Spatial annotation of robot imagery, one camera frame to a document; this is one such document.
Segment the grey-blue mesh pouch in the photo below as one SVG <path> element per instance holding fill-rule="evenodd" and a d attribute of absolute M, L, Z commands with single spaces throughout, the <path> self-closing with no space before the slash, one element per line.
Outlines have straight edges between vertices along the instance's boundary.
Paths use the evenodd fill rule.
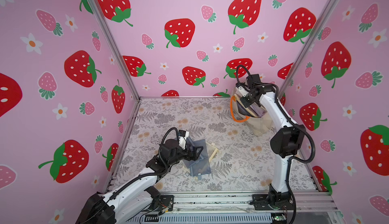
<path fill-rule="evenodd" d="M 190 137 L 187 139 L 193 147 L 197 149 L 198 158 L 196 160 L 183 160 L 186 169 L 190 176 L 196 176 L 201 179 L 201 175 L 211 174 L 211 166 L 209 161 L 209 154 L 205 140 L 193 141 Z"/>

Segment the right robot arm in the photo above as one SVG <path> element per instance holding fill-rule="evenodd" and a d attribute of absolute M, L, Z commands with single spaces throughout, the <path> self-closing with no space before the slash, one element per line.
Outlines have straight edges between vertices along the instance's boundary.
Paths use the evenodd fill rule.
<path fill-rule="evenodd" d="M 255 74 L 247 77 L 247 85 L 240 81 L 236 83 L 238 91 L 243 96 L 243 106 L 257 104 L 264 107 L 277 130 L 270 140 L 270 147 L 276 155 L 273 182 L 269 186 L 266 200 L 254 200 L 252 204 L 267 204 L 277 209 L 292 199 L 289 185 L 291 158 L 301 148 L 305 128 L 303 125 L 297 125 L 281 104 L 278 87 L 258 80 L 259 75 Z"/>

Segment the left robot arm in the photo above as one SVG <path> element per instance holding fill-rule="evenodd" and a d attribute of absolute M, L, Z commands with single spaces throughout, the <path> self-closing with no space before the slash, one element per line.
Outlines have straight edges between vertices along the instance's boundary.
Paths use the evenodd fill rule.
<path fill-rule="evenodd" d="M 203 146 L 193 146 L 185 137 L 168 139 L 140 174 L 111 192 L 94 194 L 86 201 L 77 224 L 123 224 L 148 207 L 158 207 L 160 192 L 154 185 L 181 160 L 196 161 Z"/>

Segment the cream trim pouch underneath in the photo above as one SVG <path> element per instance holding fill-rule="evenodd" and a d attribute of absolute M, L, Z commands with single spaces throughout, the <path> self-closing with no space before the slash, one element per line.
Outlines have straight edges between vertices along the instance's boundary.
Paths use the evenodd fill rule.
<path fill-rule="evenodd" d="M 206 143 L 206 146 L 207 146 L 208 157 L 211 160 L 218 152 L 218 148 L 214 143 Z"/>

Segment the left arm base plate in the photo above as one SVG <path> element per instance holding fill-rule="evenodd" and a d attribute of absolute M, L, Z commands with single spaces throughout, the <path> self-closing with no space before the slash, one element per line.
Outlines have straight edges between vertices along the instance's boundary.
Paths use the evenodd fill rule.
<path fill-rule="evenodd" d="M 172 211 L 174 206 L 174 195 L 160 195 L 152 200 L 151 204 L 147 205 L 141 211 L 152 211 L 156 208 L 158 212 Z"/>

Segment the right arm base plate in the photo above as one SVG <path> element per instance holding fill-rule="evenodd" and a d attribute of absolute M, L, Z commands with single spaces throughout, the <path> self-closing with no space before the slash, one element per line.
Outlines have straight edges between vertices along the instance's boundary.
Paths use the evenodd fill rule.
<path fill-rule="evenodd" d="M 255 210 L 293 210 L 295 203 L 289 193 L 279 194 L 254 194 L 249 202 Z"/>

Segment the aluminium front rail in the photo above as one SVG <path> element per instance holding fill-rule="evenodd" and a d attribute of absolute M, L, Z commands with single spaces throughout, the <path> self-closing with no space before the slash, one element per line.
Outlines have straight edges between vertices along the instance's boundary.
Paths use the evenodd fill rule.
<path fill-rule="evenodd" d="M 172 211 L 141 211 L 124 224 L 344 224 L 329 194 L 295 193 L 293 210 L 255 210 L 249 202 L 263 192 L 164 192 L 174 195 Z"/>

